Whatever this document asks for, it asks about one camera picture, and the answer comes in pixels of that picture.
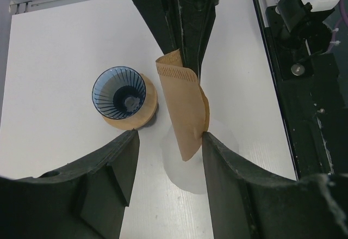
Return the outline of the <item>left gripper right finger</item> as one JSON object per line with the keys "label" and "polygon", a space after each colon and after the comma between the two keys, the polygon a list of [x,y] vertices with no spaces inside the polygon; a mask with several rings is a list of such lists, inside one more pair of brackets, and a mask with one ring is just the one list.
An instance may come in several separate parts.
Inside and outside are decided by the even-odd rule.
{"label": "left gripper right finger", "polygon": [[215,238],[347,238],[347,175],[287,179],[209,132],[202,155]]}

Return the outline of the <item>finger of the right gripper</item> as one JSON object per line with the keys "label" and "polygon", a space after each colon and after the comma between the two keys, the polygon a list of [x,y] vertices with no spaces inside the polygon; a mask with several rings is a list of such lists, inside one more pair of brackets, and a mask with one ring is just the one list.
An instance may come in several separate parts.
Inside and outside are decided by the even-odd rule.
{"label": "finger of the right gripper", "polygon": [[203,58],[215,22],[219,0],[174,0],[176,39],[183,66],[201,77]]}
{"label": "finger of the right gripper", "polygon": [[176,0],[132,0],[164,54],[182,48]]}

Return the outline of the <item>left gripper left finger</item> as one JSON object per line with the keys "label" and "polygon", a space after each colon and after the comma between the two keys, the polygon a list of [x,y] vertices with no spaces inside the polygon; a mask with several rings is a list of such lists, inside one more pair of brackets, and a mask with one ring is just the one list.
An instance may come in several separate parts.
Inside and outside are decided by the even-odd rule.
{"label": "left gripper left finger", "polygon": [[1,178],[1,238],[119,238],[139,147],[126,131],[37,178]]}

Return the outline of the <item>blue plastic dripper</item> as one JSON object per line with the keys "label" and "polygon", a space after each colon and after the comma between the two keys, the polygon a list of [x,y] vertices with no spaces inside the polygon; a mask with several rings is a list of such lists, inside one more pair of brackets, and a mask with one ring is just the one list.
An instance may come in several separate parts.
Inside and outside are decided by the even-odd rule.
{"label": "blue plastic dripper", "polygon": [[92,88],[92,102],[97,111],[111,120],[133,116],[143,106],[146,86],[132,68],[115,66],[99,75]]}

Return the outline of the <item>brown paper coffee filter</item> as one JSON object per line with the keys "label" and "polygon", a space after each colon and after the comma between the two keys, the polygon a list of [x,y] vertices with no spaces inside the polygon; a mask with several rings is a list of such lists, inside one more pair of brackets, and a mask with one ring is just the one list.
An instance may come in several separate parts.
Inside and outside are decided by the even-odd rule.
{"label": "brown paper coffee filter", "polygon": [[166,105],[183,161],[190,160],[202,145],[210,123],[209,101],[192,69],[185,68],[180,50],[156,60]]}

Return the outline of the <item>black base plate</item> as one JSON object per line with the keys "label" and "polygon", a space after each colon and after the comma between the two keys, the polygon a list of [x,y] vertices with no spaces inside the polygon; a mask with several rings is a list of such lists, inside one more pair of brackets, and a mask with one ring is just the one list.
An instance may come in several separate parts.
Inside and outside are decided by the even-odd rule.
{"label": "black base plate", "polygon": [[305,39],[290,37],[279,0],[253,0],[297,178],[347,173],[347,0]]}

